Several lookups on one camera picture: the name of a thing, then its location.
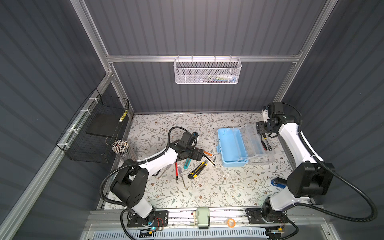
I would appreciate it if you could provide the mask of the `teal utility knife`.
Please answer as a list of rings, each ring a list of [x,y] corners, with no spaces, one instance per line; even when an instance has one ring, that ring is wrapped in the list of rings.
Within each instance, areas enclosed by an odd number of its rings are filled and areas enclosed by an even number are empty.
[[[186,159],[186,162],[185,162],[185,164],[184,164],[184,169],[185,169],[185,170],[188,169],[189,166],[190,166],[190,164],[191,164],[191,159],[187,158],[187,159]]]

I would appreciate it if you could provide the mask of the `black marker pen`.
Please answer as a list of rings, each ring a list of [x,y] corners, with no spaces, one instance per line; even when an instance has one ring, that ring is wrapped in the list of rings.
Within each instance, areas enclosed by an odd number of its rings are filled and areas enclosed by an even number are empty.
[[[206,155],[204,155],[204,157],[206,158],[206,160],[207,160],[213,167],[216,166],[215,162],[212,161],[209,157],[207,157]]]

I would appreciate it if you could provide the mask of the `yellow black utility knife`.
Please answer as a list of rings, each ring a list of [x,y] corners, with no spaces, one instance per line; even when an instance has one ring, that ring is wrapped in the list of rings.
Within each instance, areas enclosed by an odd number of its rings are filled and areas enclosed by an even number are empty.
[[[196,169],[194,169],[191,173],[188,175],[188,179],[193,180],[195,179],[207,166],[207,162],[202,162]]]

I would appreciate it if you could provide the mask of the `blue plastic tool box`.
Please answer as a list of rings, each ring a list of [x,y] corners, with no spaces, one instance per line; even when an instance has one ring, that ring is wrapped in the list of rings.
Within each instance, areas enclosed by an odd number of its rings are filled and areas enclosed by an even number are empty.
[[[222,156],[224,167],[243,167],[249,162],[240,128],[218,129],[218,140],[217,152]]]

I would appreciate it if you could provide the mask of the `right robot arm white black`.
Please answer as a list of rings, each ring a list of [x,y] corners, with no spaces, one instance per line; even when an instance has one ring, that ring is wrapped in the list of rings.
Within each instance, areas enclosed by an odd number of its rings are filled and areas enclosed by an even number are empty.
[[[271,223],[284,212],[307,204],[311,197],[325,195],[332,174],[321,165],[322,158],[314,151],[302,130],[302,118],[288,116],[283,102],[272,102],[263,109],[263,121],[257,122],[257,133],[278,137],[284,150],[294,161],[294,171],[283,181],[286,187],[268,197],[261,211],[265,222]]]

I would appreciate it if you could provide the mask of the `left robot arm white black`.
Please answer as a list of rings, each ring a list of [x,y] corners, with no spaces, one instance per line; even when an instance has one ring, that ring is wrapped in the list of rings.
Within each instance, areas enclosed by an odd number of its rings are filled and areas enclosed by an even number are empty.
[[[118,171],[110,186],[110,191],[122,202],[123,206],[136,213],[143,220],[151,222],[155,208],[145,199],[144,193],[148,179],[163,168],[176,162],[192,159],[200,161],[204,150],[197,148],[199,134],[184,132],[179,140],[171,142],[168,138],[166,147],[137,166],[129,167],[134,161],[126,160],[124,169]]]

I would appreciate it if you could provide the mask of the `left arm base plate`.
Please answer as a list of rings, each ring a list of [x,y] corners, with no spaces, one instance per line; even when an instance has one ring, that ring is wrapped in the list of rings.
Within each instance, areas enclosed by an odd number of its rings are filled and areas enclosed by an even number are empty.
[[[169,220],[169,211],[152,210],[146,218],[138,214],[128,216],[127,227],[167,227]]]

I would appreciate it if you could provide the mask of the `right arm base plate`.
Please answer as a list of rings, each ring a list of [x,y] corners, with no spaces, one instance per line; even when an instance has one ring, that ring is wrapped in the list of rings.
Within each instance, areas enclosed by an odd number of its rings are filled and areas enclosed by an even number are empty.
[[[282,212],[264,210],[262,208],[245,209],[250,224],[283,224],[288,221]]]

